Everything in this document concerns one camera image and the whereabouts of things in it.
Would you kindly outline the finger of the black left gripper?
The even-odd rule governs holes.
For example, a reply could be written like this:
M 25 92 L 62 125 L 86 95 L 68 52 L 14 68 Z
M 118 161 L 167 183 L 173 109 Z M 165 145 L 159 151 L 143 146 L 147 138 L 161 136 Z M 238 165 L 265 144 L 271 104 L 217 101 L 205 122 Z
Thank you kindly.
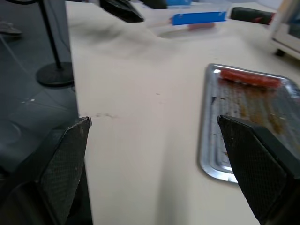
M 100 0 L 100 7 L 126 23 L 142 23 L 144 18 L 129 3 L 129 0 Z

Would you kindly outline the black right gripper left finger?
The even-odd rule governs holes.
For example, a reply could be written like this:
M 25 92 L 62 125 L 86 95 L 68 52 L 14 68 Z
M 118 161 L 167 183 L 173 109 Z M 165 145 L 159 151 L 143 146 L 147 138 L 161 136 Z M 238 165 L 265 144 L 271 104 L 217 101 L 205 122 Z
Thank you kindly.
M 82 176 L 90 117 L 53 129 L 0 184 L 2 225 L 63 225 Z

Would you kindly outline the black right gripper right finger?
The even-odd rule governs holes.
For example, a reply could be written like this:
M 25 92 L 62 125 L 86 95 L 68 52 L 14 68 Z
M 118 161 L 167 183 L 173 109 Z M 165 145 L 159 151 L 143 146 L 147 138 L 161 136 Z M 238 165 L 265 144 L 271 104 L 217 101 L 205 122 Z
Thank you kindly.
M 266 127 L 219 115 L 228 158 L 251 211 L 262 225 L 300 223 L 300 160 Z

